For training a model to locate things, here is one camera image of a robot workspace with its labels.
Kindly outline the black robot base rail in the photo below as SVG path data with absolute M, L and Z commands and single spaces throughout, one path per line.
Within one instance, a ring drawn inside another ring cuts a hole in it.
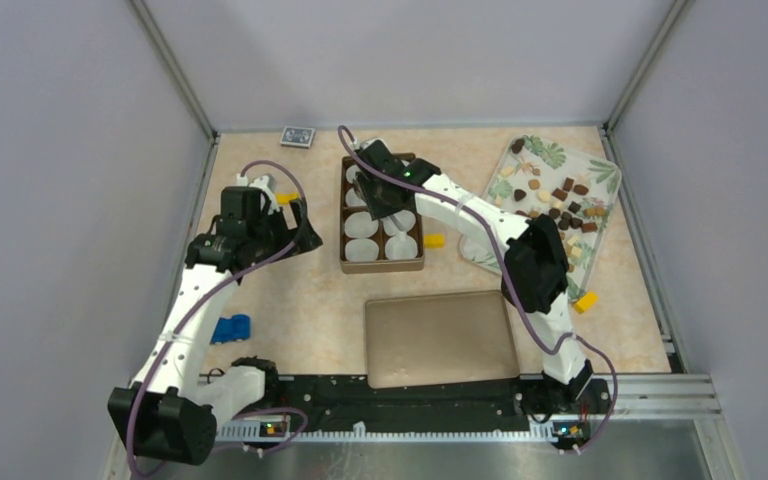
M 292 407 L 308 432 L 347 432 L 362 422 L 372 433 L 524 432 L 563 416 L 608 412 L 608 383 L 595 379 L 576 400 L 551 393 L 538 377 L 374 389 L 351 375 L 270 377 L 265 395 L 246 413 Z

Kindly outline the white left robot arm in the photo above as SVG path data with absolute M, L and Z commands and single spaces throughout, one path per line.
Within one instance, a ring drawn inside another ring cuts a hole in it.
M 295 225 L 266 186 L 231 186 L 207 232 L 187 248 L 178 294 L 155 346 L 127 387 L 116 387 L 108 412 L 127 454 L 200 465 L 221 426 L 247 407 L 268 413 L 279 404 L 271 365 L 243 362 L 207 385 L 200 374 L 222 310 L 245 276 L 319 248 L 307 202 L 289 203 Z

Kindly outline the metal tweezers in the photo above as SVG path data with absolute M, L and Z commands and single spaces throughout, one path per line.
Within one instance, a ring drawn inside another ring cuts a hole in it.
M 395 234 L 389 240 L 389 244 L 392 244 L 393 249 L 397 248 L 414 248 L 416 246 L 415 240 L 408 235 L 409 229 L 399 220 L 396 214 L 389 217 L 390 222 L 393 224 Z

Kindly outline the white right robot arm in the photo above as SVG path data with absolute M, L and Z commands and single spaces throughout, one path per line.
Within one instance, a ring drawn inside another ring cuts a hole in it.
M 572 412 L 587 397 L 591 362 L 579 346 L 570 314 L 569 262 L 554 220 L 509 213 L 454 182 L 422 159 L 404 164 L 379 138 L 343 144 L 361 168 L 358 186 L 374 217 L 408 206 L 491 251 L 502 275 L 502 292 L 516 307 L 543 353 L 549 404 Z

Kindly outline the brown chocolate box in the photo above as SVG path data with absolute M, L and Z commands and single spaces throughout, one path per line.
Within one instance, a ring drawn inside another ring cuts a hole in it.
M 419 254 L 415 259 L 401 261 L 392 261 L 386 259 L 385 243 L 392 236 L 385 234 L 385 230 L 382 225 L 382 220 L 384 219 L 383 218 L 378 220 L 380 222 L 378 232 L 371 237 L 371 239 L 375 240 L 380 247 L 378 259 L 374 262 L 363 263 L 353 263 L 346 261 L 344 255 L 344 247 L 345 244 L 351 239 L 348 238 L 343 232 L 345 219 L 351 213 L 359 211 L 368 212 L 364 200 L 357 193 L 355 184 L 353 183 L 359 171 L 360 169 L 351 157 L 346 156 L 341 160 L 338 253 L 340 268 L 342 272 L 345 274 L 379 274 L 415 272 L 422 270 L 425 266 L 425 250 L 421 245 L 421 240 L 423 239 L 423 225 L 422 221 L 419 219 L 418 213 L 413 207 L 406 210 L 412 211 L 417 218 L 416 225 L 408 232 L 408 235 L 417 241 L 419 247 Z

